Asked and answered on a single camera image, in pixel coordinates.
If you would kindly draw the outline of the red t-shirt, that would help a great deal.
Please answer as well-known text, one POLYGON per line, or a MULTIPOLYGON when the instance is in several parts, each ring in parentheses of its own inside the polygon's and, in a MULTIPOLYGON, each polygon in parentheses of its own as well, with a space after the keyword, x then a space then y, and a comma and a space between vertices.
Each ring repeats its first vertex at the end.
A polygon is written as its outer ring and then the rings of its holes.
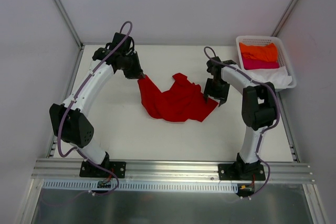
POLYGON ((141 103, 152 118, 173 123, 203 122, 218 106, 213 99, 204 100, 201 86, 189 82, 186 75, 176 73, 172 78, 174 83, 164 92, 148 76, 138 80, 141 103))

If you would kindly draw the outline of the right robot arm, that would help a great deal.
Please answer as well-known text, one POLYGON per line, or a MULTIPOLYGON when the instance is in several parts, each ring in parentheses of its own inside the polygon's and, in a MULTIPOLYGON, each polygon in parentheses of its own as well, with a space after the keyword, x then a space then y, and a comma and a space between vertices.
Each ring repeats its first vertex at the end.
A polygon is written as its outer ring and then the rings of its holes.
POLYGON ((209 58, 206 65, 207 72, 213 77, 206 81, 203 94, 205 101, 214 98, 219 101, 219 105, 223 105, 231 86, 242 95, 242 119, 246 125, 244 141, 236 161, 224 169, 224 174, 248 179, 258 172, 261 165, 259 151, 265 133, 279 123, 275 87, 271 82, 253 80, 232 60, 220 61, 219 57, 213 57, 209 58))

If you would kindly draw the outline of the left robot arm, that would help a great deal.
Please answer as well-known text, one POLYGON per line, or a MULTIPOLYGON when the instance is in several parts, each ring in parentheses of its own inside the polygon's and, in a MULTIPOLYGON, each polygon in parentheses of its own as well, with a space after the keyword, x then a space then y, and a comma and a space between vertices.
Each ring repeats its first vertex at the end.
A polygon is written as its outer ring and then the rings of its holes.
POLYGON ((77 89, 61 104, 52 104, 49 115, 58 142, 71 145, 83 155, 80 176, 103 178, 112 175, 115 166, 109 154, 93 139, 95 130, 88 115, 93 102, 107 81, 118 71, 127 79, 143 79, 144 73, 132 37, 115 33, 112 42, 98 48, 77 89))

